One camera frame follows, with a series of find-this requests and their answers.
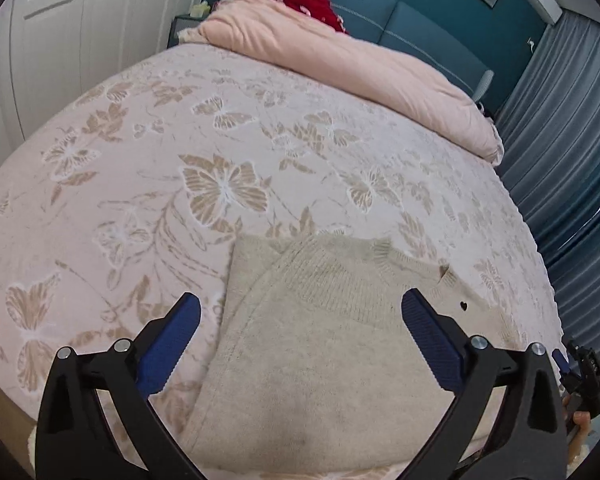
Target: human hand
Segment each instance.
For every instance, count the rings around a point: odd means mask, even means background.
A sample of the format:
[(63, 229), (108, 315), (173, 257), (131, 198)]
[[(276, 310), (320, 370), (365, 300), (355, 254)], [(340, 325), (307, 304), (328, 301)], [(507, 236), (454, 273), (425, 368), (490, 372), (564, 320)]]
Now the human hand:
[[(567, 394), (562, 400), (562, 413), (564, 420), (567, 420), (567, 404), (571, 399), (571, 395)], [(580, 429), (569, 444), (567, 463), (573, 462), (573, 460), (580, 454), (582, 446), (587, 439), (587, 435), (591, 432), (591, 414), (589, 412), (575, 412), (573, 413), (573, 422)]]

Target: white wardrobe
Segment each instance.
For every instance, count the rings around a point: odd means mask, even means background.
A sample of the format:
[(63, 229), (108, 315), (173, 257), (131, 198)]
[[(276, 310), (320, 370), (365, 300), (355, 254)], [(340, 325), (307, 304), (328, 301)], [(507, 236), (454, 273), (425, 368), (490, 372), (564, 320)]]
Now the white wardrobe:
[(0, 9), (0, 165), (93, 86), (165, 49), (200, 0), (7, 0)]

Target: pink blanket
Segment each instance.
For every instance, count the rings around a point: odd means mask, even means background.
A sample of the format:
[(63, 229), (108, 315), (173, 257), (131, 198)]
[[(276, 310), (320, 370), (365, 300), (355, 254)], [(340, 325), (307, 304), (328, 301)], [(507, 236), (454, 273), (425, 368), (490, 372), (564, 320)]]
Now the pink blanket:
[(215, 46), (387, 106), (489, 162), (502, 156), (493, 125), (433, 67), (338, 34), (275, 0), (223, 0), (197, 33)]

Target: headboard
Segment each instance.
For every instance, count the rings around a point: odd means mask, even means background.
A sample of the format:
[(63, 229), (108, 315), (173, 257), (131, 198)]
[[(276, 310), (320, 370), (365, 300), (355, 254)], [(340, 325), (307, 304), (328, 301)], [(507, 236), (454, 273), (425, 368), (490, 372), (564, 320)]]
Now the headboard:
[(456, 38), (398, 0), (331, 0), (354, 38), (406, 52), (430, 64), (477, 102), (493, 79), (489, 70)]

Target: teal wall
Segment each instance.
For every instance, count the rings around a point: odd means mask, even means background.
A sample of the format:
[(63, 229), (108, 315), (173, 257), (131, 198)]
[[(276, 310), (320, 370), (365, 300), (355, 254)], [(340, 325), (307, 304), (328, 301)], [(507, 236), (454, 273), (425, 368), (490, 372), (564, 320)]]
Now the teal wall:
[(498, 0), (493, 9), (482, 0), (403, 1), (455, 36), (495, 72), (484, 100), (493, 112), (531, 59), (526, 40), (538, 44), (546, 26), (527, 0)]

